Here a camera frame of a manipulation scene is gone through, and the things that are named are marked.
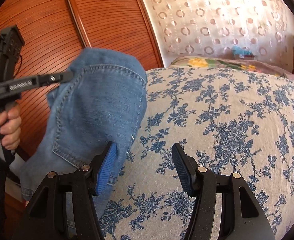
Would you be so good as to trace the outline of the person's left hand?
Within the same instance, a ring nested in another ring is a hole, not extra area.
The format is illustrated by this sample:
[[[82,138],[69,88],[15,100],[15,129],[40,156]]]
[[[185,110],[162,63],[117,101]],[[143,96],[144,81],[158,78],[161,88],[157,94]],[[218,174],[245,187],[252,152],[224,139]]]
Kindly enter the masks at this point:
[[[0,113],[0,134],[3,135],[1,140],[2,146],[6,150],[15,150],[20,143],[21,109],[18,103],[8,111]]]

